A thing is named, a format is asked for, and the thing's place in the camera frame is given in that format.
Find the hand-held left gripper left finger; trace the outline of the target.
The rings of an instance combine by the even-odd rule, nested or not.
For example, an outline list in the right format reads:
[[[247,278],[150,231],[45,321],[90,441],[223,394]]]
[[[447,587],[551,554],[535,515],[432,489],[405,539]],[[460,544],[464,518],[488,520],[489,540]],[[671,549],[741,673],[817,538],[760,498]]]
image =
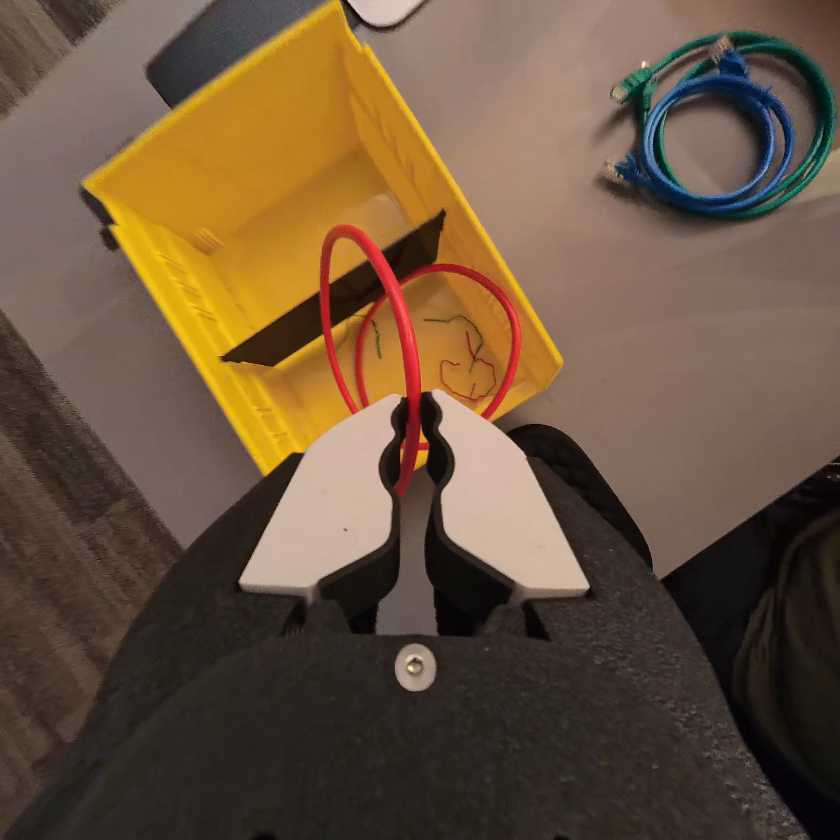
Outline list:
[[[387,395],[300,455],[238,579],[248,593],[335,602],[364,624],[400,566],[403,399]]]

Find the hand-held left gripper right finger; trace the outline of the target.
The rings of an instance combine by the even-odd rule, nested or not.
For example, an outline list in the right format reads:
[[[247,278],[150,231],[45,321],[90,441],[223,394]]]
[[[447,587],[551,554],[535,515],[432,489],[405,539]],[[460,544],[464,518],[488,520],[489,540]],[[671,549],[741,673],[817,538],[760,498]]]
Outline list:
[[[589,594],[528,457],[509,436],[443,391],[423,394],[423,433],[434,483],[427,578],[470,629],[500,606]]]

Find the yellow plastic bin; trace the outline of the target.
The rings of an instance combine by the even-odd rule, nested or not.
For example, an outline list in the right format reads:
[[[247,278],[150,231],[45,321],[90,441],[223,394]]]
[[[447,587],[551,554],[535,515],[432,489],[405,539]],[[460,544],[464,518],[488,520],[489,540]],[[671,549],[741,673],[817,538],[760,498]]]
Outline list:
[[[83,183],[265,475],[350,415],[324,351],[322,242],[385,250],[442,228],[431,263],[492,280],[521,355],[499,418],[548,388],[560,353],[455,179],[339,2],[321,5],[175,107]]]

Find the person's olive shirt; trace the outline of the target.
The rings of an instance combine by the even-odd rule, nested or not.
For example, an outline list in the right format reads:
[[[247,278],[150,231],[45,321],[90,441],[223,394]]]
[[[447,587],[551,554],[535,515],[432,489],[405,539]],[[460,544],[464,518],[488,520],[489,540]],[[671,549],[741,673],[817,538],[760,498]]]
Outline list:
[[[731,689],[761,740],[838,802],[838,511],[810,524],[783,553],[751,615]]]

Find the dark table leg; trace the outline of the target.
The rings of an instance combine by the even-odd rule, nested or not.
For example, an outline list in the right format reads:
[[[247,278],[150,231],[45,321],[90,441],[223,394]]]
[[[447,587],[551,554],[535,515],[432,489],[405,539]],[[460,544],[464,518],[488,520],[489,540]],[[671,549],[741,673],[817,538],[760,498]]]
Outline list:
[[[173,109],[323,1],[213,1],[146,64],[145,76]]]

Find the white sign stand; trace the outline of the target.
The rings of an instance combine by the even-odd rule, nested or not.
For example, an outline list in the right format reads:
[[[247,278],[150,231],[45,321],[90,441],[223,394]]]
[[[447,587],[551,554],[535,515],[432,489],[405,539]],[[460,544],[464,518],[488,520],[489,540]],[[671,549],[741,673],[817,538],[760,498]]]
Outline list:
[[[372,29],[387,30],[405,23],[427,1],[345,1],[353,20]]]

